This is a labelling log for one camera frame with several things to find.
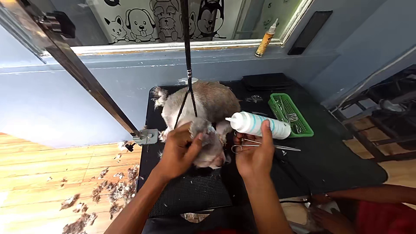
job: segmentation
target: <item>person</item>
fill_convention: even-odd
[[[148,214],[165,186],[170,180],[182,175],[189,169],[202,148],[202,134],[198,134],[192,140],[188,130],[189,127],[190,123],[184,124],[168,134],[161,160],[153,168],[136,196],[111,223],[105,234],[142,233]],[[259,147],[240,147],[235,159],[237,169],[247,190],[258,233],[292,234],[292,229],[286,220],[282,206],[279,203],[279,197],[270,178],[275,148],[273,147],[268,120],[262,123],[261,130],[262,138],[241,133],[234,137],[236,144],[241,144],[243,136],[262,142]]]
[[[340,211],[312,209],[312,217],[332,234],[416,234],[416,188],[383,184],[313,196],[314,204],[334,200]]]

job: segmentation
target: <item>green plastic basket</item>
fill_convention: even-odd
[[[280,103],[280,99],[283,102],[283,109],[279,107],[278,103]],[[290,122],[290,126],[292,128],[292,131],[289,135],[289,137],[311,137],[313,136],[313,130],[309,126],[309,124],[306,122],[305,118],[302,116],[300,111],[297,109],[295,104],[293,103],[292,99],[289,97],[289,95],[285,93],[273,93],[270,95],[269,100],[269,106],[273,111],[273,114],[277,117],[278,120],[289,122],[287,118],[285,117],[285,114],[292,114],[296,113],[297,117],[299,118],[297,121]],[[298,133],[294,133],[293,130],[296,129],[296,125],[298,126]]]

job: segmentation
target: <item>green basket with tools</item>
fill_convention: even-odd
[[[269,106],[278,120],[289,123],[292,130],[289,137],[311,137],[313,130],[306,122],[289,95],[273,93],[270,95]]]

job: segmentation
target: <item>cartoon husky drawing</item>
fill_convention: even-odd
[[[175,14],[179,11],[178,0],[150,0],[150,9],[158,19],[159,40],[165,41],[167,37],[173,41],[178,39],[176,31]]]
[[[224,0],[201,0],[198,20],[196,22],[203,37],[221,38],[218,30],[224,23]]]

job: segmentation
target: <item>black rubber mat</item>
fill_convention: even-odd
[[[172,180],[149,216],[197,212],[207,207],[231,205],[230,196],[221,181],[220,170],[212,170],[210,174],[203,176],[185,174]]]

